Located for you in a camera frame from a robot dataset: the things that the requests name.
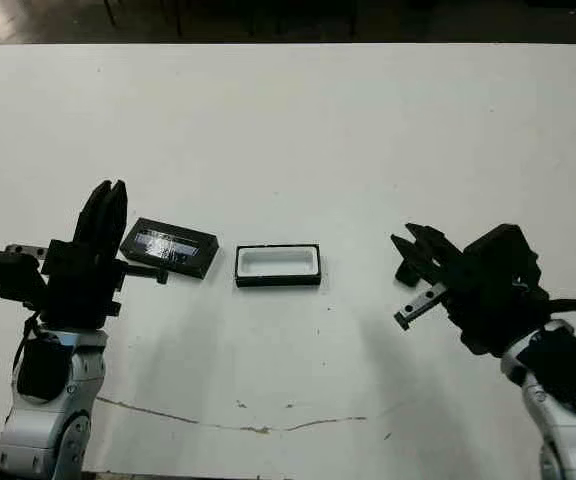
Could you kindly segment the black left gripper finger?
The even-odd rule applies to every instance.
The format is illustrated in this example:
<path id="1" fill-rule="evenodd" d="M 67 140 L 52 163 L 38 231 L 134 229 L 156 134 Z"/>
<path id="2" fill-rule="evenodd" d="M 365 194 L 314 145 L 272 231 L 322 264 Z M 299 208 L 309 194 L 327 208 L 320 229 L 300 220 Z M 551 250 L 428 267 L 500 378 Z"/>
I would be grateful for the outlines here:
<path id="1" fill-rule="evenodd" d="M 127 203 L 125 183 L 117 180 L 100 207 L 100 251 L 109 259 L 116 257 L 126 229 Z"/>
<path id="2" fill-rule="evenodd" d="M 90 263 L 114 259 L 114 184 L 103 180 L 93 189 L 79 213 L 74 245 Z"/>

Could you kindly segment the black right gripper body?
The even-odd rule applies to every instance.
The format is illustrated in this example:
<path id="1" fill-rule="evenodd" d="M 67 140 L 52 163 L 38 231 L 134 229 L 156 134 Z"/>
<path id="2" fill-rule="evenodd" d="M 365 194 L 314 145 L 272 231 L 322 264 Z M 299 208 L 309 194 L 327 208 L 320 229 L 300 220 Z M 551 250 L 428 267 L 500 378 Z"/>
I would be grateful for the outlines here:
<path id="1" fill-rule="evenodd" d="M 549 294 L 539 286 L 537 255 L 467 255 L 441 267 L 442 280 L 394 314 L 405 330 L 419 316 L 442 305 L 475 355 L 502 356 L 526 335 L 550 321 Z"/>

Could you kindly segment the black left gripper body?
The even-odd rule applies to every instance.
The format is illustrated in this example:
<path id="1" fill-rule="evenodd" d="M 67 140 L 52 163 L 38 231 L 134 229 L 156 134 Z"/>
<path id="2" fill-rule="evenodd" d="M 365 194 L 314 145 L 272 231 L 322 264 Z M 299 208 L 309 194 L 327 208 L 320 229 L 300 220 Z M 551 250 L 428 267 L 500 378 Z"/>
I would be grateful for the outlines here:
<path id="1" fill-rule="evenodd" d="M 38 311 L 55 329 L 99 330 L 121 304 L 114 300 L 127 276 L 166 284 L 168 271 L 131 265 L 118 258 L 119 247 L 53 240 L 47 247 L 12 244 L 5 252 L 22 265 L 11 274 L 6 296 Z"/>

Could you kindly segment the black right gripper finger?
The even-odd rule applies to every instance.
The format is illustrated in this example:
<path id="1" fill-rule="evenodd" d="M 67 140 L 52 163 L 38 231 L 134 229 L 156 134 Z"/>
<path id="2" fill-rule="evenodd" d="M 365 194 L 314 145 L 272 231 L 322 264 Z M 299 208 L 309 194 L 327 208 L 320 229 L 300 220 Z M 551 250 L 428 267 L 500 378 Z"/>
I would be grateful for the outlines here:
<path id="1" fill-rule="evenodd" d="M 443 232 L 432 226 L 409 222 L 405 227 L 414 237 L 414 250 L 425 263 L 441 268 L 462 255 Z"/>
<path id="2" fill-rule="evenodd" d="M 412 242 L 394 234 L 390 235 L 390 240 L 402 256 L 402 263 L 395 273 L 396 280 L 407 287 L 416 287 L 421 280 L 431 285 L 441 282 L 441 268 L 419 258 Z"/>

